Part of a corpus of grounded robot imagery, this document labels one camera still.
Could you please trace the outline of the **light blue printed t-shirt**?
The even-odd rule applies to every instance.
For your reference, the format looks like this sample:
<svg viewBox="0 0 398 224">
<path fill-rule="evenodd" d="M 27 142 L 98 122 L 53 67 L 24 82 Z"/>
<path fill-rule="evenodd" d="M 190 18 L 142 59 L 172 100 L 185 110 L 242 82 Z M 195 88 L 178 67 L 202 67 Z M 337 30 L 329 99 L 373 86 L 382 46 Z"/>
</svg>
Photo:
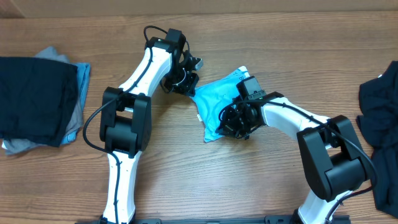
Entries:
<svg viewBox="0 0 398 224">
<path fill-rule="evenodd" d="M 234 97 L 239 95 L 236 85 L 248 77 L 250 74 L 247 68 L 241 66 L 220 80 L 195 88 L 195 96 L 192 100 L 205 125 L 204 141 L 206 143 L 223 137 L 216 132 L 220 126 L 219 113 L 225 106 L 232 103 Z"/>
</svg>

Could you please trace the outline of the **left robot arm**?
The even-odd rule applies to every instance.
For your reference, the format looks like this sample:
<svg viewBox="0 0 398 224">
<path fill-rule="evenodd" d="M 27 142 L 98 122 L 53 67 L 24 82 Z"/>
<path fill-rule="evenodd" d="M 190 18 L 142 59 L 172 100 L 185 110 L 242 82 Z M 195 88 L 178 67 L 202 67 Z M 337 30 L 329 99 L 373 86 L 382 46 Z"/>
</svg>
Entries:
<svg viewBox="0 0 398 224">
<path fill-rule="evenodd" d="M 137 165 L 152 132 L 151 97 L 166 93 L 193 97 L 201 58 L 193 57 L 182 31 L 146 39 L 144 57 L 130 78 L 103 93 L 99 137 L 109 161 L 108 199 L 100 223 L 133 223 Z"/>
</svg>

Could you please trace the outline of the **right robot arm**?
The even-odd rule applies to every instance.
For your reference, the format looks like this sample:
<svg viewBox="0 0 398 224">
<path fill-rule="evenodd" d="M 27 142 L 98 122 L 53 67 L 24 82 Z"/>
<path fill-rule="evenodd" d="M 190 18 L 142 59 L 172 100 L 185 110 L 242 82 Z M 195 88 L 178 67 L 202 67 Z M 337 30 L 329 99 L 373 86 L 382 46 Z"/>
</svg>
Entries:
<svg viewBox="0 0 398 224">
<path fill-rule="evenodd" d="M 283 94 L 267 94 L 254 76 L 241 80 L 239 95 L 219 113 L 217 132 L 248 139 L 261 126 L 277 128 L 298 142 L 305 179 L 310 191 L 291 215 L 268 215 L 264 223 L 350 223 L 335 215 L 351 197 L 369 192 L 363 182 L 377 181 L 376 168 L 363 151 L 351 121 L 310 113 L 292 104 Z"/>
</svg>

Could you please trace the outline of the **black t-shirt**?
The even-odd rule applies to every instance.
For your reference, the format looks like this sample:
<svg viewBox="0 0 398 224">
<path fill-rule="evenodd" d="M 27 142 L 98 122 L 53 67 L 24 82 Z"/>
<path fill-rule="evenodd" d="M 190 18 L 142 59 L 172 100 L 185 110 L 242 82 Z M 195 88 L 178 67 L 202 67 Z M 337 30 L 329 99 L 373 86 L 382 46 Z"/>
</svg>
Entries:
<svg viewBox="0 0 398 224">
<path fill-rule="evenodd" d="M 397 62 L 392 61 L 379 77 L 359 87 L 362 112 L 356 122 L 366 142 L 374 149 L 371 156 L 377 170 L 372 183 L 375 206 L 397 217 Z"/>
</svg>

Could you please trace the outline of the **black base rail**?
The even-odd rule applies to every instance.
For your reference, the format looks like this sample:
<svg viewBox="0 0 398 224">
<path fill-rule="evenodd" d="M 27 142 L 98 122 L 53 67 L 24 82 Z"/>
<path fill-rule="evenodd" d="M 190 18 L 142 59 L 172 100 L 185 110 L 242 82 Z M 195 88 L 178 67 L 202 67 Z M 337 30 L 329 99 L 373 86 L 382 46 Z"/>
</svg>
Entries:
<svg viewBox="0 0 398 224">
<path fill-rule="evenodd" d="M 105 224 L 111 223 L 105 220 L 95 220 L 91 222 L 77 222 L 78 224 Z M 191 220 L 161 220 L 158 218 L 151 219 L 137 219 L 132 224 L 293 224 L 299 223 L 298 219 L 294 219 L 293 215 L 268 215 L 264 218 L 227 218 L 219 220 L 204 220 L 204 219 L 191 219 Z M 348 215 L 333 217 L 332 224 L 351 224 Z"/>
</svg>

